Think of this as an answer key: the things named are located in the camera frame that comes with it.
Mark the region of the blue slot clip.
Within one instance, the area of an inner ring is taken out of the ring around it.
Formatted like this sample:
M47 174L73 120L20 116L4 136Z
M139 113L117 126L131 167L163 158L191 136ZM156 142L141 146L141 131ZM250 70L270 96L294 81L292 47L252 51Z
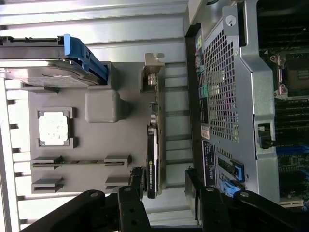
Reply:
M234 168L234 177L241 183L245 182L244 165L235 159L231 160Z
M220 181L219 186L220 190L228 197L233 197L236 192L245 190L245 187L235 180Z

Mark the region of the green RAM stick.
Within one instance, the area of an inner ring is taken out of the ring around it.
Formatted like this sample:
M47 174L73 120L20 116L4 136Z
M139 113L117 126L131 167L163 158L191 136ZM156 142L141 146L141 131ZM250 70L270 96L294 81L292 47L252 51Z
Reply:
M74 160L61 161L56 163L33 163L33 167L63 167L72 165L103 165L103 166L124 166L123 161L103 161L103 160Z

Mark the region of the grey parts rack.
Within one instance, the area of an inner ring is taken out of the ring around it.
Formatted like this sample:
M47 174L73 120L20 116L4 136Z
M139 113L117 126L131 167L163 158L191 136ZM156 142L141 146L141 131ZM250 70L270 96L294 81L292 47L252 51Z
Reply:
M42 93L29 94L33 194L88 189L109 193L128 183L134 167L145 170L143 193L147 194L147 124L154 93L142 90L144 63L108 62L107 66L110 74L105 86L43 87ZM159 79L165 101L164 71L165 66ZM68 118L69 138L64 145L43 145L40 141L39 117L45 112L63 112ZM32 166L74 160L123 161L125 165Z

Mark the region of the white expansion slot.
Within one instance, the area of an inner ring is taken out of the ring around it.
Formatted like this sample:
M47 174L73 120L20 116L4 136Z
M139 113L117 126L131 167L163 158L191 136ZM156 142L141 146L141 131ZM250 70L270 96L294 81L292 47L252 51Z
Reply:
M304 201L300 198L281 198L279 205L284 208L302 207Z

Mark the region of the green motherboard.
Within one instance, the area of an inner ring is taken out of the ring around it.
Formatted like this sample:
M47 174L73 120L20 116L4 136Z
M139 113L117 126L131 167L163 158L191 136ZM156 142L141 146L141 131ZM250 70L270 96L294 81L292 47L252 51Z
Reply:
M262 43L260 56L273 71L274 87L275 70L270 57L282 51L306 49L309 49L309 39L299 34L291 39ZM274 97L274 105L276 148L309 146L309 99L285 101ZM309 213L309 153L277 155L277 159L280 199L300 198L304 205L297 208Z

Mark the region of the blue expansion slot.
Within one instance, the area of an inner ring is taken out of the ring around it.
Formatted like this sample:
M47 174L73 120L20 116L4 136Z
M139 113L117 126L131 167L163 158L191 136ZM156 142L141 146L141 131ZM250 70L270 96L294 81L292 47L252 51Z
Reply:
M293 154L306 154L309 153L309 146L300 145L293 147L277 147L277 155L293 155Z

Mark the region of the silver CPU chip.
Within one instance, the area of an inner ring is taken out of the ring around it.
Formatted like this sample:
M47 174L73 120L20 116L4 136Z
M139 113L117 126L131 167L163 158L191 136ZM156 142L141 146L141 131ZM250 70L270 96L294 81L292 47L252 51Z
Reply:
M64 145L68 133L68 118L63 112L45 112L39 117L39 139L43 145Z

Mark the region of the open black PC case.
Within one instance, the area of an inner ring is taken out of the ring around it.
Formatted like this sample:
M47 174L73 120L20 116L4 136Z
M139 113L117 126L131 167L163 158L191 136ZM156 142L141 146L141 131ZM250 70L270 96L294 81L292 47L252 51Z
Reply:
M245 190L279 205L276 146L261 149L258 137L258 124L270 123L276 139L273 71L260 49L298 34L309 39L309 0L189 0L183 27L192 168L220 190L220 181L239 182L235 159Z

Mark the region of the silver hard disk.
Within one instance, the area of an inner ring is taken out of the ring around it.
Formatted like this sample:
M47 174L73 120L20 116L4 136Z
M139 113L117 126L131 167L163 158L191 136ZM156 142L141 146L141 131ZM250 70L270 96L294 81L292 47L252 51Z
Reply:
M84 88L103 82L69 59L0 59L0 77L30 86Z

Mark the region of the hard drive with blue caddy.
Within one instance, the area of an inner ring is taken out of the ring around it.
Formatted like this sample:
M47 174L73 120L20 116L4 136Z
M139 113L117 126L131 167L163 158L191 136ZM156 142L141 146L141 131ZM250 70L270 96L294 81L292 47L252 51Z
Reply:
M69 59L108 83L108 66L101 63L78 38L69 34L56 38L0 36L0 59Z

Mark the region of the black intrusion switch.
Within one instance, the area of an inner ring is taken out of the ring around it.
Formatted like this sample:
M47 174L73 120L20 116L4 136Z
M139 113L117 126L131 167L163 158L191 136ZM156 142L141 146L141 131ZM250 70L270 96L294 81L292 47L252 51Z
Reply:
M261 149L269 149L276 146L276 142L271 137L270 123L258 124L258 137Z

